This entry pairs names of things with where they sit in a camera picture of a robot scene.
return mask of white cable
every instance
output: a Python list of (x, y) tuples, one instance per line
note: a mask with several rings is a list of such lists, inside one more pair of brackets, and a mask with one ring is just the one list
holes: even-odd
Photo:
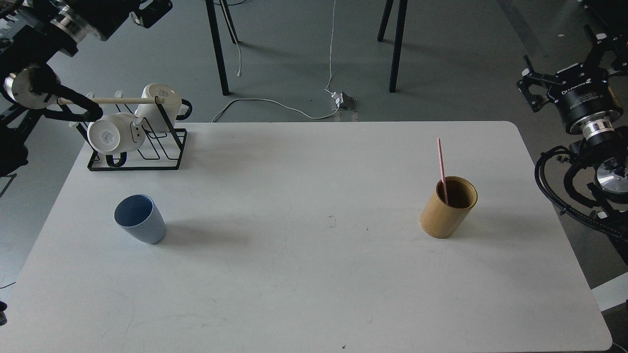
[(625, 348), (623, 348), (622, 346), (620, 346), (619, 344), (616, 344), (615, 342), (613, 342), (614, 345), (616, 345), (617, 347), (619, 347), (621, 350), (623, 350), (625, 353), (628, 353), (628, 350), (626, 350)]
[[(325, 90), (327, 91), (327, 93), (332, 94), (328, 88), (329, 85), (332, 83), (332, 47), (333, 47), (333, 29), (334, 29), (334, 22), (335, 22), (335, 18), (336, 18), (336, 1), (337, 0), (333, 0), (333, 9), (332, 9), (332, 38), (330, 40), (329, 43), (329, 81), (327, 82), (327, 86), (325, 86)], [(231, 22), (229, 21), (229, 19), (227, 19), (228, 23), (227, 25), (231, 26)], [(235, 73), (238, 77), (240, 77), (240, 75), (242, 75), (242, 52), (240, 51), (240, 46), (238, 45), (237, 41), (235, 41), (235, 45), (237, 46), (238, 49), (238, 56), (239, 56), (239, 61), (240, 61), (240, 66), (238, 68), (238, 71)], [(239, 98), (239, 99), (234, 99), (232, 101), (230, 101), (218, 114), (216, 114), (216, 116), (214, 117), (214, 119), (212, 120), (212, 122), (217, 122), (218, 119), (220, 119), (220, 117), (225, 113), (225, 111), (227, 111), (227, 109), (235, 102), (239, 102), (240, 100), (259, 100), (261, 102), (270, 102), (270, 103), (275, 103), (279, 106), (282, 106), (286, 109), (289, 109), (291, 111), (295, 111), (295, 112), (299, 112), (303, 115), (305, 115), (306, 117), (309, 117), (310, 119), (314, 119), (314, 120), (320, 120), (320, 119), (325, 119), (328, 118), (334, 114), (336, 114), (338, 112), (338, 110), (340, 110), (340, 105), (337, 104), (336, 110), (333, 111), (333, 113), (328, 114), (326, 116), (319, 116), (319, 117), (313, 117), (308, 115), (307, 113), (300, 111), (299, 109), (296, 108), (292, 108), (292, 107), (288, 107), (283, 105), (282, 103), (277, 102), (276, 100), (271, 100), (271, 99), (264, 99), (264, 98)]]
[[(229, 31), (231, 32), (231, 29), (234, 28), (233, 23), (231, 23), (231, 20), (229, 19), (228, 16), (225, 15), (225, 19), (227, 20), (227, 26), (229, 26)], [(235, 73), (236, 76), (240, 77), (242, 76), (242, 50), (240, 50), (240, 45), (238, 44), (238, 41), (235, 41), (235, 46), (237, 47), (237, 56), (238, 56), (238, 68), (237, 68), (237, 72)]]
[(240, 100), (260, 100), (260, 101), (263, 101), (263, 102), (275, 103), (275, 104), (278, 104), (278, 105), (280, 105), (280, 106), (282, 106), (282, 107), (284, 107), (286, 109), (290, 109), (291, 111), (299, 112), (299, 113), (305, 115), (306, 117), (309, 117), (310, 119), (314, 119), (314, 120), (320, 120), (320, 119), (325, 119), (326, 117), (330, 117), (330, 116), (336, 114), (336, 112), (338, 112), (338, 109), (339, 109), (339, 108), (336, 108), (336, 110), (333, 113), (331, 113), (329, 115), (326, 115), (326, 116), (313, 117), (313, 116), (309, 116), (308, 114), (300, 111), (299, 109), (295, 109), (295, 108), (291, 108), (291, 107), (288, 107), (288, 106), (284, 106), (283, 104), (277, 102), (276, 100), (264, 99), (264, 98), (239, 98), (239, 99), (234, 99), (234, 100), (230, 101), (218, 114), (216, 114), (216, 116), (214, 117), (214, 120), (212, 120), (212, 122), (217, 122), (218, 119), (220, 119), (220, 117), (224, 114), (224, 112), (231, 106), (231, 104), (233, 104), (235, 102), (238, 102)]
[(238, 45), (237, 40), (235, 41), (235, 46), (237, 46), (237, 57), (239, 62), (239, 66), (235, 75), (240, 77), (242, 76), (242, 51), (240, 50), (240, 45)]
[(329, 43), (329, 81), (327, 82), (327, 86), (325, 86), (324, 90), (329, 94), (331, 93), (328, 88), (329, 85), (332, 84), (332, 45), (333, 45), (333, 24), (336, 19), (336, 0), (333, 0), (333, 11), (332, 11), (332, 40)]

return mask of mug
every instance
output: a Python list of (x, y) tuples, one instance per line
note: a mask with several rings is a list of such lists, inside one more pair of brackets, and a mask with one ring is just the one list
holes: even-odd
[(93, 149), (103, 155), (134, 151), (146, 139), (144, 129), (136, 122), (139, 119), (127, 112), (102, 116), (87, 127), (87, 140)]
[(439, 239), (450, 237), (477, 203), (477, 191), (468, 180), (447, 176), (445, 184), (448, 203), (443, 196), (443, 182), (439, 180), (420, 218), (423, 230)]
[(135, 239), (157, 244), (166, 236), (166, 225), (152, 198), (132, 195), (122, 200), (114, 211), (114, 220)]
[[(162, 106), (172, 126), (175, 125), (176, 120), (185, 120), (192, 113), (192, 105), (190, 102), (182, 99), (181, 95), (170, 86), (165, 84), (149, 84), (144, 87), (142, 98), (154, 99), (155, 97), (164, 98), (165, 101)], [(187, 111), (184, 114), (180, 114), (181, 106), (187, 107)], [(149, 123), (147, 129), (150, 130), (152, 128), (154, 133), (167, 133), (170, 131), (157, 104), (140, 104), (135, 110), (135, 115), (140, 118), (146, 118)]]

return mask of mug handle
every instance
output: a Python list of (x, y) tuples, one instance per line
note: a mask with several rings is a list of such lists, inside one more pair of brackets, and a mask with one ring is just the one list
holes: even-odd
[(115, 162), (114, 157), (112, 155), (106, 155), (105, 160), (107, 160), (107, 165), (111, 168), (120, 168), (126, 163), (126, 152), (120, 153), (120, 160)]
[(189, 100), (182, 99), (181, 100), (181, 105), (188, 107), (188, 111), (185, 112), (185, 114), (177, 115), (175, 120), (185, 120), (185, 119), (190, 117), (190, 114), (192, 114), (192, 103), (190, 103)]

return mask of cable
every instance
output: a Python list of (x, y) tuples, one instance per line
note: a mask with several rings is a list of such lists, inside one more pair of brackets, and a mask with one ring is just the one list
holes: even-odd
[(14, 284), (15, 284), (15, 282), (11, 283), (10, 285), (6, 285), (6, 286), (4, 286), (4, 287), (0, 287), (0, 290), (3, 290), (3, 289), (5, 289), (5, 288), (7, 288), (7, 287), (9, 287), (9, 286), (13, 286)]
[(234, 100), (230, 101), (218, 114), (216, 114), (216, 116), (214, 117), (214, 120), (212, 120), (212, 122), (217, 122), (218, 119), (220, 119), (220, 117), (224, 114), (224, 112), (231, 106), (231, 104), (233, 104), (235, 102), (238, 102), (240, 100), (260, 100), (262, 102), (275, 103), (275, 104), (278, 104), (278, 105), (280, 105), (280, 106), (282, 106), (282, 107), (284, 107), (286, 109), (289, 109), (291, 111), (299, 112), (299, 113), (305, 115), (306, 117), (309, 117), (310, 119), (314, 119), (314, 120), (320, 120), (320, 119), (325, 119), (327, 117), (330, 117), (330, 116), (336, 114), (336, 112), (338, 112), (338, 109), (340, 109), (340, 108), (336, 108), (336, 110), (333, 113), (331, 113), (329, 115), (326, 115), (326, 116), (313, 117), (313, 116), (309, 116), (308, 114), (300, 111), (299, 109), (295, 109), (295, 108), (291, 108), (291, 107), (288, 107), (288, 106), (284, 106), (283, 104), (277, 102), (276, 100), (263, 99), (263, 98), (240, 98), (240, 99), (234, 99)]
[[(227, 5), (227, 6), (233, 6), (233, 5), (240, 5), (240, 4), (244, 4), (246, 2), (246, 0), (237, 3), (237, 4), (231, 4), (231, 5)], [(233, 23), (231, 23), (231, 20), (229, 19), (229, 16), (225, 16), (225, 19), (227, 20), (227, 26), (229, 26), (229, 31), (231, 31), (231, 28), (234, 28)], [(242, 76), (242, 50), (240, 50), (240, 44), (238, 44), (238, 41), (235, 41), (235, 46), (237, 47), (237, 57), (238, 57), (238, 68), (237, 68), (237, 72), (235, 73), (236, 76), (240, 77)]]
[(617, 240), (620, 240), (622, 242), (628, 242), (628, 239), (624, 237), (623, 232), (617, 229), (611, 228), (601, 222), (597, 222), (596, 220), (593, 220), (591, 217), (583, 214), (577, 209), (574, 209), (570, 204), (566, 203), (562, 198), (560, 198), (551, 189), (547, 181), (547, 178), (545, 177), (545, 164), (547, 163), (547, 161), (550, 160), (550, 158), (557, 155), (569, 155), (570, 157), (574, 157), (573, 153), (571, 153), (565, 147), (557, 146), (545, 153), (542, 153), (541, 157), (539, 158), (539, 160), (536, 162), (536, 165), (534, 166), (534, 179), (536, 181), (537, 186), (543, 193), (543, 195), (545, 195), (545, 197), (547, 197), (551, 201), (552, 204), (557, 206), (561, 210), (562, 214), (567, 214), (571, 218), (574, 218), (580, 223), (586, 225), (587, 227), (590, 227), (592, 229), (595, 229), (596, 231), (602, 232)]
[[(334, 23), (335, 23), (335, 18), (336, 18), (336, 2), (337, 0), (333, 0), (333, 9), (332, 9), (332, 37), (329, 43), (329, 81), (327, 82), (327, 86), (324, 88), (327, 93), (332, 94), (328, 88), (329, 85), (332, 83), (332, 47), (333, 47), (333, 31), (334, 31)], [(229, 19), (227, 18), (227, 25), (231, 26), (231, 28), (233, 27), (231, 22), (229, 21)], [(242, 75), (242, 52), (240, 51), (240, 46), (237, 44), (237, 41), (235, 43), (235, 45), (237, 46), (238, 49), (238, 54), (239, 54), (239, 60), (240, 60), (240, 66), (238, 68), (238, 71), (235, 73), (238, 77), (240, 77)], [(308, 115), (307, 113), (300, 111), (299, 109), (296, 108), (292, 108), (292, 107), (288, 107), (283, 105), (282, 103), (277, 102), (276, 100), (271, 100), (271, 99), (264, 99), (264, 98), (240, 98), (240, 99), (234, 99), (231, 102), (229, 102), (218, 114), (216, 114), (216, 116), (214, 117), (214, 119), (212, 120), (212, 122), (217, 122), (218, 119), (220, 119), (220, 117), (224, 114), (225, 111), (227, 111), (227, 109), (235, 102), (239, 102), (240, 100), (259, 100), (261, 102), (270, 102), (270, 103), (275, 103), (279, 106), (282, 106), (286, 109), (289, 109), (291, 111), (295, 111), (295, 112), (299, 112), (303, 115), (305, 115), (306, 117), (309, 117), (310, 119), (314, 119), (314, 120), (320, 120), (320, 119), (325, 119), (328, 118), (334, 114), (336, 114), (338, 112), (338, 110), (340, 110), (340, 104), (337, 104), (336, 106), (336, 110), (333, 111), (333, 113), (328, 114), (326, 116), (320, 116), (320, 117), (313, 117)]]
[(244, 3), (249, 3), (249, 2), (250, 2), (250, 0), (243, 0), (243, 1), (240, 1), (239, 3), (235, 3), (235, 4), (227, 4), (227, 6), (241, 5), (241, 4), (244, 4)]
[(327, 86), (325, 86), (324, 90), (329, 94), (331, 93), (328, 88), (329, 85), (332, 84), (332, 45), (333, 45), (333, 25), (336, 19), (336, 0), (333, 0), (333, 10), (332, 10), (332, 39), (329, 42), (329, 81), (327, 82)]
[(9, 7), (7, 7), (6, 9), (2, 10), (2, 12), (0, 12), (0, 18), (5, 18), (8, 14), (17, 10), (21, 5), (22, 5), (21, 0), (15, 0), (15, 3), (13, 3), (12, 5), (9, 5)]
[(625, 348), (623, 348), (622, 346), (620, 346), (619, 344), (616, 344), (615, 342), (613, 342), (614, 345), (616, 345), (617, 347), (619, 347), (621, 350), (623, 350), (625, 353), (628, 353), (628, 350), (626, 350)]

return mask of blue cup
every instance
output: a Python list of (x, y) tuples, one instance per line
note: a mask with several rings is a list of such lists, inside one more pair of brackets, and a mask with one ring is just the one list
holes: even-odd
[(118, 204), (114, 212), (116, 223), (139, 241), (157, 244), (166, 236), (166, 225), (153, 199), (133, 195)]

